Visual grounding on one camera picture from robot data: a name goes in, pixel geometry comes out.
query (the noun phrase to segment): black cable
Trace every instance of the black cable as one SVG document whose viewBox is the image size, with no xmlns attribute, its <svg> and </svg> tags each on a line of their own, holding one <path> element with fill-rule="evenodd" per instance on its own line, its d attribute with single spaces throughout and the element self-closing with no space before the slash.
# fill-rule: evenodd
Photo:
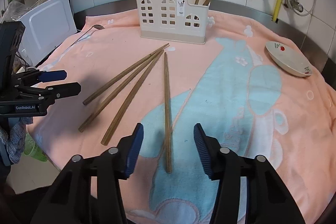
<svg viewBox="0 0 336 224">
<path fill-rule="evenodd" d="M 15 54 L 19 59 L 21 59 L 24 63 L 25 63 L 25 72 L 27 70 L 28 64 L 26 62 L 26 60 L 24 60 L 22 57 L 20 57 L 18 54 Z"/>
</svg>

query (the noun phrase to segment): white plate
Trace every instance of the white plate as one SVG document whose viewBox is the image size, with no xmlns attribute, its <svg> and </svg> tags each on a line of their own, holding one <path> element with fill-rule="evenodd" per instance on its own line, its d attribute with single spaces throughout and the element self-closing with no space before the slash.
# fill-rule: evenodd
<svg viewBox="0 0 336 224">
<path fill-rule="evenodd" d="M 312 66 L 307 58 L 289 46 L 269 41 L 266 43 L 266 49 L 269 51 L 274 62 L 291 75 L 306 77 L 312 74 Z"/>
</svg>

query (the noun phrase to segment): plastic bag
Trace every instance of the plastic bag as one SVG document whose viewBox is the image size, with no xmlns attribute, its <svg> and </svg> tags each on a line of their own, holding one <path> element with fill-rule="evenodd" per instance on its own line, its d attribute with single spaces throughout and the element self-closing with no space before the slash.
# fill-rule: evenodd
<svg viewBox="0 0 336 224">
<path fill-rule="evenodd" d="M 24 14 L 28 13 L 31 9 L 21 2 L 13 0 L 7 7 L 7 10 L 3 14 L 1 23 L 3 21 L 16 21 Z"/>
</svg>

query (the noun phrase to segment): pink blanket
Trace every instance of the pink blanket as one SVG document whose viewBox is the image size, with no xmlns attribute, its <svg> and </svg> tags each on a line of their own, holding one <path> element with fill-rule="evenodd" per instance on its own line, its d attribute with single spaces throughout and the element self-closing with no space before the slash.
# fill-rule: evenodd
<svg viewBox="0 0 336 224">
<path fill-rule="evenodd" d="M 218 182 L 201 167 L 192 137 L 200 122 L 206 134 L 242 156 L 265 155 L 297 202 L 306 223 L 314 223 L 336 191 L 336 92 L 314 68 L 308 78 L 281 70 L 265 50 L 267 41 L 295 44 L 249 18 L 209 12 L 205 45 L 170 42 L 173 173 L 164 172 L 163 58 L 149 74 L 108 147 L 144 125 L 135 168 L 120 181 L 127 217 L 138 224 L 208 223 Z M 94 24 L 94 31 L 69 46 Z M 35 117 L 28 131 L 63 168 L 74 154 L 92 157 L 110 122 L 140 77 L 136 77 L 83 133 L 77 128 L 120 83 L 88 106 L 82 101 L 165 41 L 140 38 L 137 11 L 87 17 L 82 33 L 67 38 L 40 70 L 66 70 L 60 83 L 77 81 L 78 96 L 57 100 L 48 115 Z M 239 220 L 244 221 L 242 180 Z"/>
</svg>

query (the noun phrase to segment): white flower pattern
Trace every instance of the white flower pattern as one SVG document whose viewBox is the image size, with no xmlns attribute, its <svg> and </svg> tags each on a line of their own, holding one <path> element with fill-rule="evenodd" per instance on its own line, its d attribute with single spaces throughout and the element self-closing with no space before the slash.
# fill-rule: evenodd
<svg viewBox="0 0 336 224">
<path fill-rule="evenodd" d="M 246 29 L 244 30 L 244 34 L 246 35 L 246 37 L 253 36 L 252 27 L 250 25 L 246 26 Z"/>
<path fill-rule="evenodd" d="M 244 57 L 239 56 L 236 56 L 236 62 L 238 64 L 241 64 L 243 67 L 245 67 L 248 64 Z"/>
<path fill-rule="evenodd" d="M 213 17 L 208 17 L 208 26 L 211 28 L 212 25 L 215 25 L 215 20 Z"/>
</svg>

